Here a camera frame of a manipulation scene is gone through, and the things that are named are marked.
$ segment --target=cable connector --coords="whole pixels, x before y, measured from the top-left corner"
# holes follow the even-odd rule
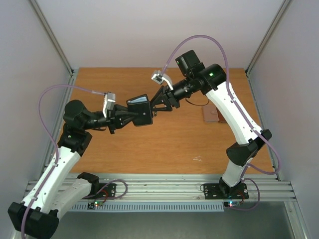
[[[151,79],[160,85],[163,84],[164,81],[166,81],[169,88],[173,90],[173,83],[171,78],[167,74],[162,75],[160,70],[155,70],[151,76]]]
[[[115,105],[115,94],[112,92],[108,92],[104,95],[104,102],[103,102],[103,115],[107,117],[107,111],[111,111]]]

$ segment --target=wire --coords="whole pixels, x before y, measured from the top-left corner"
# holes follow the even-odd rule
[[[125,191],[124,191],[123,194],[121,194],[121,195],[119,195],[119,196],[117,196],[117,197],[113,197],[113,198],[108,197],[108,199],[114,200],[114,199],[120,199],[120,198],[122,198],[122,197],[123,197],[125,194],[127,194],[127,192],[128,192],[128,185],[127,185],[127,183],[126,183],[124,180],[122,180],[122,179],[115,179],[115,180],[112,180],[112,181],[108,182],[107,184],[105,184],[96,194],[86,196],[86,197],[84,197],[83,199],[92,198],[92,197],[98,195],[100,192],[103,191],[104,188],[106,188],[107,186],[109,186],[111,183],[115,183],[115,182],[121,182],[121,183],[123,183],[124,186],[125,186]]]
[[[52,142],[53,146],[54,146],[54,150],[55,150],[55,160],[54,160],[54,164],[57,165],[60,157],[59,157],[59,150],[58,150],[58,145],[56,144],[55,140],[53,139],[53,136],[50,134],[49,130],[47,129],[47,127],[45,126],[45,123],[43,121],[43,118],[42,118],[42,115],[41,115],[41,112],[40,112],[40,106],[41,106],[41,101],[42,101],[42,98],[43,96],[50,90],[52,89],[56,89],[56,88],[75,88],[75,89],[79,89],[79,90],[82,90],[82,91],[86,91],[86,92],[89,92],[89,93],[92,93],[92,94],[97,94],[97,95],[105,95],[105,93],[103,92],[99,92],[99,91],[92,91],[92,90],[88,90],[86,88],[82,88],[82,87],[79,87],[79,86],[71,86],[71,85],[54,85],[54,86],[50,86],[48,88],[46,88],[40,95],[39,97],[39,100],[38,100],[38,115],[39,115],[39,118],[40,118],[40,121],[41,121],[41,124],[45,130],[45,132],[47,133],[47,135],[49,136],[50,138],[50,141]],[[48,178],[50,177],[50,175],[52,174],[53,170],[55,169],[55,165],[52,165],[52,167],[50,168],[49,172],[47,173],[47,175],[45,176],[45,178],[43,179],[42,183],[40,184],[40,186],[38,187],[38,189],[35,191],[34,195],[33,195],[33,198],[31,199],[29,205],[26,207],[26,210],[23,214],[23,217],[22,217],[22,222],[21,222],[21,237],[22,239],[25,239],[25,235],[24,235],[24,230],[25,230],[25,222],[26,222],[26,218],[27,218],[27,215],[34,203],[34,201],[36,200],[36,197],[39,195],[41,189],[43,188],[44,184],[46,183],[46,181],[48,180]]]
[[[258,199],[257,199],[256,204],[255,204],[254,206],[252,206],[251,208],[234,208],[234,207],[229,207],[230,209],[234,209],[234,210],[237,210],[237,211],[251,211],[251,210],[254,210],[254,209],[258,206],[258,204],[259,204],[259,202],[260,202],[260,190],[259,190],[259,187],[258,187],[258,185],[256,184],[256,182],[255,182],[254,180],[252,180],[251,178],[245,178],[244,180],[241,180],[241,182],[243,183],[243,182],[245,182],[246,180],[251,181],[251,182],[255,185],[255,187],[256,187],[256,189],[257,189]]]
[[[108,198],[109,194],[106,191],[104,191],[104,190],[102,190],[101,192],[105,193],[105,198],[104,198],[104,201],[102,202],[102,204],[104,204],[106,199]]]
[[[241,200],[241,202],[239,203],[240,205],[242,205],[242,204],[245,202],[245,196],[244,196],[244,194],[242,194],[242,192],[240,192],[240,191],[237,191],[237,193],[242,197],[242,200]]]
[[[191,37],[188,37],[186,38],[184,41],[182,41],[176,48],[175,50],[171,53],[171,55],[169,56],[166,64],[164,65],[164,67],[162,68],[161,70],[161,75],[163,76],[169,63],[171,62],[173,56],[175,55],[175,53],[179,50],[179,48],[181,46],[183,46],[186,42],[188,42],[189,40],[192,40],[192,39],[195,39],[195,38],[206,38],[206,39],[209,39],[211,41],[213,41],[220,49],[223,57],[224,57],[224,61],[225,61],[225,67],[226,67],[226,89],[227,89],[227,92],[228,92],[228,95],[230,96],[232,102],[235,104],[235,106],[237,107],[238,111],[240,112],[240,114],[242,115],[242,117],[244,118],[244,120],[246,121],[246,123],[248,124],[248,126],[251,128],[251,130],[259,137],[262,139],[262,141],[264,141],[268,147],[274,152],[276,158],[277,158],[277,161],[278,161],[278,167],[277,169],[274,171],[274,172],[267,172],[267,171],[264,171],[258,167],[256,167],[255,165],[253,164],[250,164],[248,163],[247,165],[249,167],[252,167],[254,169],[256,169],[257,171],[261,172],[261,173],[264,173],[264,174],[268,174],[268,175],[274,175],[274,174],[277,174],[280,170],[281,170],[281,158],[279,156],[279,153],[276,151],[276,149],[268,142],[268,140],[266,140],[257,130],[256,128],[251,124],[251,122],[248,120],[248,118],[246,117],[245,113],[243,112],[243,110],[241,109],[240,105],[237,103],[236,99],[234,98],[233,94],[231,93],[230,91],[230,80],[229,80],[229,65],[228,65],[228,60],[227,60],[227,56],[226,56],[226,53],[223,49],[223,47],[220,45],[220,43],[210,37],[210,36],[207,36],[207,35],[194,35],[194,36],[191,36]]]
[[[196,105],[196,104],[194,104],[194,103],[190,102],[187,98],[185,98],[185,100],[186,100],[186,102],[187,102],[187,103],[189,103],[189,104],[191,104],[191,105],[193,105],[193,106],[206,106],[206,105],[208,105],[208,104],[209,104],[209,100],[208,100],[208,101],[207,101],[207,103],[206,103],[206,104],[204,104],[204,105]]]

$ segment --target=gray wall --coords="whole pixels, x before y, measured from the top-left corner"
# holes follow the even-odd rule
[[[215,37],[230,66],[244,68],[282,0],[38,2],[73,68],[163,67],[175,47],[195,34]],[[178,53],[190,49],[204,64],[224,65],[218,47],[207,39],[193,40]]]
[[[0,1],[0,238],[12,231],[11,202],[22,199],[28,180],[36,179],[47,136],[37,116],[39,94],[66,83],[69,76],[26,0]],[[52,127],[59,90],[48,94],[42,112]]]
[[[250,80],[312,238],[319,238],[319,1],[294,0]]]

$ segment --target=wooden tabletop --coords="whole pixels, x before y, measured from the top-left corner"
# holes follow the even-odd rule
[[[153,68],[80,68],[75,85],[116,93],[116,103],[147,94],[151,99],[160,85],[150,79]],[[178,68],[166,72],[174,83],[183,79]],[[251,117],[259,122],[249,83],[243,69],[231,69],[233,88]],[[74,90],[71,99],[81,100],[89,111],[102,110],[103,97]],[[207,97],[197,92],[189,99],[205,104]],[[172,112],[158,112],[153,124],[135,127],[132,123],[115,134],[92,131],[93,138],[72,172],[91,173],[184,173],[222,174],[227,166],[226,149],[235,142],[228,126],[205,123],[202,107],[186,101]],[[268,151],[264,147],[252,161],[272,171]],[[248,173],[258,173],[249,169]]]

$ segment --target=floor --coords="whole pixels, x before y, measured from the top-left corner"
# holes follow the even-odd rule
[[[250,212],[67,213],[52,239],[293,239],[282,202]]]
[[[147,94],[149,99],[160,85],[150,79],[154,68],[80,68],[75,85],[96,91],[116,93],[116,103]],[[178,68],[166,72],[174,83],[183,79]],[[243,69],[231,69],[233,88],[251,117],[259,122],[249,83]],[[74,90],[71,99],[81,100],[89,111],[102,110],[103,97]],[[207,102],[197,92],[189,99]],[[185,101],[172,112],[159,112],[153,125],[134,127],[132,123],[115,134],[108,130],[90,131],[93,138],[72,172],[91,173],[179,173],[222,174],[227,166],[226,149],[235,142],[227,124],[205,123],[202,107]],[[264,147],[253,163],[267,171],[272,165]],[[258,173],[249,169],[248,173]]]

